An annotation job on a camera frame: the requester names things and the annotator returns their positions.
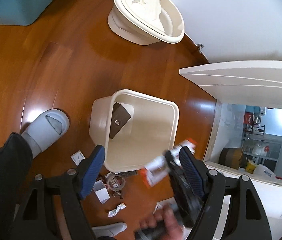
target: crumpled wrapper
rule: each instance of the crumpled wrapper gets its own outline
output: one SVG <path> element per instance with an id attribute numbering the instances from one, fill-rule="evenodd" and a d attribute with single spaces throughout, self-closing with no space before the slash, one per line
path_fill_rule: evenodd
<path id="1" fill-rule="evenodd" d="M 124 203 L 121 203 L 120 205 L 118 205 L 116 207 L 116 209 L 113 209 L 111 211 L 108 212 L 108 217 L 114 217 L 120 210 L 125 209 L 126 205 Z"/>

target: red object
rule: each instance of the red object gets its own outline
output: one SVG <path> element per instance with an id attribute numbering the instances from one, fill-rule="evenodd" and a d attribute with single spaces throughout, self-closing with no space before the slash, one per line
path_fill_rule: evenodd
<path id="1" fill-rule="evenodd" d="M 252 121 L 253 121 L 253 114 L 252 113 L 245 113 L 243 123 L 244 124 L 251 124 Z"/>

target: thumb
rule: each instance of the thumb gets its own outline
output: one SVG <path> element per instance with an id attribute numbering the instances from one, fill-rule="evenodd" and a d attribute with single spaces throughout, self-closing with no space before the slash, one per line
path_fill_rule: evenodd
<path id="1" fill-rule="evenodd" d="M 170 206 L 164 207 L 163 220 L 170 238 L 172 240 L 181 240 L 183 235 L 182 228 L 178 224 L 178 221 L 174 216 L 174 212 Z"/>

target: person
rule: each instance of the person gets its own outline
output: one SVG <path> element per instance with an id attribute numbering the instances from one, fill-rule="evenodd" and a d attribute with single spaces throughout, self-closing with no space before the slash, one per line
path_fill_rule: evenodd
<path id="1" fill-rule="evenodd" d="M 0 148 L 0 240 L 10 238 L 17 193 L 33 159 L 63 136 L 69 128 L 66 114 L 50 109 L 39 115 L 22 134 L 11 133 Z M 169 206 L 140 222 L 141 228 L 155 227 L 164 220 L 167 234 L 161 240 L 181 240 L 182 229 Z M 98 240 L 111 240 L 126 229 L 125 223 L 92 228 Z"/>

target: foot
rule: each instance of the foot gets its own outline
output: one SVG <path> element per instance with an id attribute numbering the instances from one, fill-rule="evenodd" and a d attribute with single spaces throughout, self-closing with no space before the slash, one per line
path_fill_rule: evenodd
<path id="1" fill-rule="evenodd" d="M 111 225 L 107 225 L 103 227 L 92 228 L 97 238 L 101 236 L 114 237 L 118 233 L 121 233 L 122 231 L 124 231 L 125 229 L 126 229 L 126 223 L 115 223 L 115 224 L 111 224 Z"/>
<path id="2" fill-rule="evenodd" d="M 21 135 L 35 158 L 64 135 L 69 126 L 70 121 L 64 112 L 50 109 L 40 114 Z"/>

